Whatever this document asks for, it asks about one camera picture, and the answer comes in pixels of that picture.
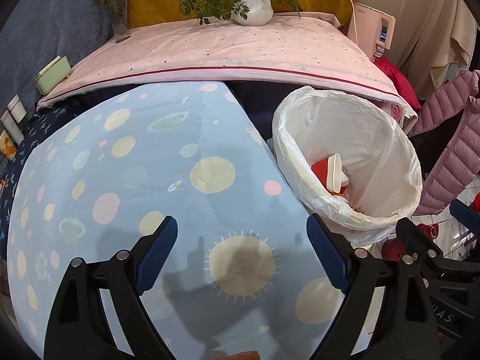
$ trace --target red pillow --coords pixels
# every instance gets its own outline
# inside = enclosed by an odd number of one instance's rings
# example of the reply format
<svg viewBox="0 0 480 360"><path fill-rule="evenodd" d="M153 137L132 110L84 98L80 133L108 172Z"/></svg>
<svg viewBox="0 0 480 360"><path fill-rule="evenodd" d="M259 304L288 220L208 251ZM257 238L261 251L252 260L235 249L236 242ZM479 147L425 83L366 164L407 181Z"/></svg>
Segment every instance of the red pillow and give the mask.
<svg viewBox="0 0 480 360"><path fill-rule="evenodd" d="M398 94L410 104L410 107L412 107L415 111L419 111L422 106L420 105L415 91L404 74L386 57L375 59L374 63L378 69L380 69L388 78L390 78L390 80L392 80Z"/></svg>

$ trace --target orange object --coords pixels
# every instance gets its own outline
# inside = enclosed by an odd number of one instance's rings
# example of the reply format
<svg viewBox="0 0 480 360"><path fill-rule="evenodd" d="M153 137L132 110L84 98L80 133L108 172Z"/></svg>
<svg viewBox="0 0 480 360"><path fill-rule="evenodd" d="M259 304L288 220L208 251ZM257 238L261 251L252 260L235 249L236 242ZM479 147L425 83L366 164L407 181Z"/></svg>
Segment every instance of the orange object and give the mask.
<svg viewBox="0 0 480 360"><path fill-rule="evenodd" d="M3 131L0 135L0 152L2 152L9 161L14 159L15 153L17 152L17 148L6 131Z"/></svg>
<svg viewBox="0 0 480 360"><path fill-rule="evenodd" d="M260 360L260 354L256 350L241 352L231 356L220 357L215 360Z"/></svg>

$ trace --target blue gripper pad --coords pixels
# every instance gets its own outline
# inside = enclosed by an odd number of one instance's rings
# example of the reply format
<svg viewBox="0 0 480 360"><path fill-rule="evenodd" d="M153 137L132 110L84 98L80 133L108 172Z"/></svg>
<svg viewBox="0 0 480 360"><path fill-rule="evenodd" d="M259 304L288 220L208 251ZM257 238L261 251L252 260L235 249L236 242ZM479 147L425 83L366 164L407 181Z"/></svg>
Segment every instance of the blue gripper pad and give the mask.
<svg viewBox="0 0 480 360"><path fill-rule="evenodd" d="M313 215L307 219L307 237L332 286L347 294L350 289L347 264L322 224Z"/></svg>
<svg viewBox="0 0 480 360"><path fill-rule="evenodd" d="M455 199L450 203L450 214L465 226L471 233L480 233L480 215L474 210L463 204L460 200Z"/></svg>
<svg viewBox="0 0 480 360"><path fill-rule="evenodd" d="M165 264L177 240L178 226L175 219L171 217L165 218L160 226L163 226L163 229L137 265L137 280L134 288L138 296L141 296L144 291L148 291L153 287L163 264Z"/></svg>

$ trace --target trash bin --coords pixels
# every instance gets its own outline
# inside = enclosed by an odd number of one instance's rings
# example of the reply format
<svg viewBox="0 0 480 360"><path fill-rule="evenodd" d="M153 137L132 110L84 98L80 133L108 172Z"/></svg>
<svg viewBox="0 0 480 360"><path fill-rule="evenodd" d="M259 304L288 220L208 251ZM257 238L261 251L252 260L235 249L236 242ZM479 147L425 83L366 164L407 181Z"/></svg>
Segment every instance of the trash bin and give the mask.
<svg viewBox="0 0 480 360"><path fill-rule="evenodd" d="M292 92L275 111L273 146L297 197L354 247L385 238L419 204L422 174L412 144L392 117L357 96L311 87ZM350 179L348 203L332 196L310 168L335 153Z"/></svg>

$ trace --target light green box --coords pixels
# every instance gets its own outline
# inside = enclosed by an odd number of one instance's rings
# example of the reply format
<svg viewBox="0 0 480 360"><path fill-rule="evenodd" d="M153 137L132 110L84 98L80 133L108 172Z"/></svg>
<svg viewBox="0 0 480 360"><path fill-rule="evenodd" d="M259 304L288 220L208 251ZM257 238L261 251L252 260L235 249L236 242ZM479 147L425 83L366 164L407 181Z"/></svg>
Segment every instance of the light green box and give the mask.
<svg viewBox="0 0 480 360"><path fill-rule="evenodd" d="M42 95L46 95L70 72L71 66L66 55L58 56L40 71L35 79L35 86Z"/></svg>

